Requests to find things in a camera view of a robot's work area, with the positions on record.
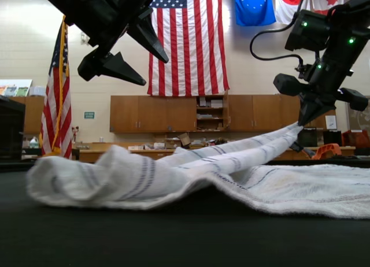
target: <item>black tabletop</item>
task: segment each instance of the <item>black tabletop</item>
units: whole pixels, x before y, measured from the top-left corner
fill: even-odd
[[[18,266],[368,266],[370,222],[271,216],[208,188],[151,212],[60,209],[0,173],[0,262]]]

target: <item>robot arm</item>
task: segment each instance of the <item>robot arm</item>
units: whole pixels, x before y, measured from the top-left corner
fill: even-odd
[[[285,48],[307,49],[316,53],[312,65],[300,65],[300,83],[294,76],[279,74],[274,84],[282,94],[301,100],[299,125],[305,125],[318,116],[335,109],[336,100],[350,103],[354,110],[363,111],[368,100],[359,92],[340,88],[358,56],[370,39],[370,0],[350,0],[338,5],[328,16],[307,10],[299,12]]]
[[[145,80],[130,67],[120,53],[110,53],[126,32],[159,60],[168,57],[150,20],[152,0],[48,0],[64,15],[68,25],[76,24],[98,46],[78,67],[79,75],[89,81],[107,75],[138,85]]]

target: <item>classroom wall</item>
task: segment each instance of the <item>classroom wall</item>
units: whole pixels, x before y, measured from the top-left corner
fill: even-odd
[[[223,0],[225,53],[230,94],[275,94],[272,82],[278,73],[297,75],[294,68],[298,61],[293,58],[261,62],[249,53],[251,37],[268,27],[239,27],[235,24],[234,0]],[[51,56],[62,14],[46,0],[0,0],[0,79],[32,79],[34,85],[45,86]],[[264,35],[256,41],[255,51],[260,56],[274,57],[287,54],[284,45],[288,32]],[[80,127],[78,140],[106,142],[152,140],[151,135],[114,135],[109,132],[111,95],[146,95],[147,87],[136,86],[109,77],[96,77],[90,82],[77,74],[82,58],[92,48],[81,45],[78,28],[69,29],[69,63],[71,69],[71,94],[73,125]],[[125,60],[148,79],[148,52],[128,35],[120,39],[113,53],[122,52]],[[343,86],[370,95],[369,52],[367,46],[354,66],[355,74],[346,79]],[[314,55],[300,51],[306,62],[313,62]],[[84,120],[85,111],[95,111],[95,120]],[[347,130],[346,109],[338,102],[339,129]]]

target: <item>blue flag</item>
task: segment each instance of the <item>blue flag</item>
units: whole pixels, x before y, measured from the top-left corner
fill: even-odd
[[[272,0],[235,0],[236,24],[262,26],[276,21]]]

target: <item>striped towel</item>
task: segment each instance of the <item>striped towel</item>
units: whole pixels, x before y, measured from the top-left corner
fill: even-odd
[[[42,158],[28,193],[50,206],[147,210],[210,184],[246,206],[273,214],[370,217],[370,171],[335,165],[264,166],[286,151],[297,124],[200,150],[177,149],[154,161],[112,146],[96,164]]]

